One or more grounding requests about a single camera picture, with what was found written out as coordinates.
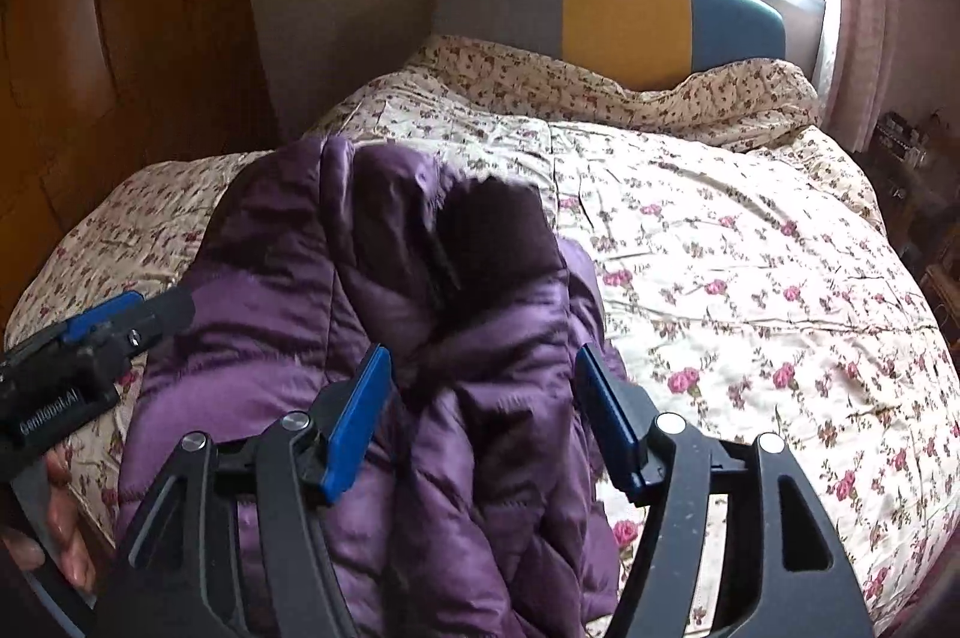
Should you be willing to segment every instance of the human hand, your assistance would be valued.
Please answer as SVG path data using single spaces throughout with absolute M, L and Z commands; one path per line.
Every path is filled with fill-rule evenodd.
M 47 507 L 47 525 L 54 541 L 59 545 L 56 565 L 64 577 L 83 592 L 92 592 L 96 583 L 96 570 L 90 553 L 80 534 L 80 515 L 77 501 L 67 489 L 70 471 L 58 449 L 46 453 L 44 462 L 47 479 L 50 481 L 50 504 Z M 0 526 L 0 538 L 10 552 L 13 561 L 22 571 L 36 570 L 43 564 L 45 555 L 40 544 L 23 533 Z

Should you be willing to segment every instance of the bed sheet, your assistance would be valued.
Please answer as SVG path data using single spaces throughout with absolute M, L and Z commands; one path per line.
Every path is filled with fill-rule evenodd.
M 714 435 L 779 431 L 882 630 L 960 515 L 960 386 L 869 183 L 815 124 L 813 90 L 784 62 L 738 63 L 640 95 L 547 57 L 435 38 L 315 131 L 411 143 L 536 185 L 555 229 L 592 255 L 632 380 Z M 59 247 L 14 312 L 8 343 L 122 288 L 176 282 L 253 158 L 136 173 Z M 68 442 L 75 491 L 107 536 L 141 369 L 114 415 Z M 598 491 L 626 579 L 644 513 L 606 478 Z M 717 499 L 691 634 L 709 629 L 723 524 Z

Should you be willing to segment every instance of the pink curtain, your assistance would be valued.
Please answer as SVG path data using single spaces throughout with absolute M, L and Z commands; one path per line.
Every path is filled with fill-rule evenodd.
M 827 0 L 814 85 L 824 131 L 847 148 L 870 143 L 890 79 L 899 0 Z

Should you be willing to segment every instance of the purple jacket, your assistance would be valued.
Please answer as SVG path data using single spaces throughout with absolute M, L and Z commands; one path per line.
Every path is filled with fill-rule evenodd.
M 307 138 L 230 186 L 181 285 L 196 318 L 152 355 L 118 536 L 181 435 L 257 435 L 378 341 L 397 392 L 323 524 L 361 633 L 579 638 L 613 612 L 601 462 L 570 389 L 603 312 L 592 263 L 534 189 L 392 143 Z M 259 614 L 252 507 L 240 526 Z

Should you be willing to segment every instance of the silver bolt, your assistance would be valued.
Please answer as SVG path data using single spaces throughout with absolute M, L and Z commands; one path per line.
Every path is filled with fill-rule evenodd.
M 181 448 L 184 451 L 200 451 L 206 445 L 206 435 L 203 432 L 189 432 L 181 438 Z
M 757 443 L 760 443 L 760 448 L 767 452 L 767 454 L 779 454 L 786 448 L 784 439 L 774 432 L 765 432 L 763 435 L 760 435 L 760 437 L 757 438 Z
M 280 424 L 287 432 L 299 432 L 310 423 L 310 417 L 303 411 L 293 411 L 284 416 Z
M 666 432 L 667 435 L 680 435 L 680 433 L 686 429 L 686 422 L 683 421 L 683 416 L 678 416 L 676 413 L 661 413 L 656 418 L 656 425 Z

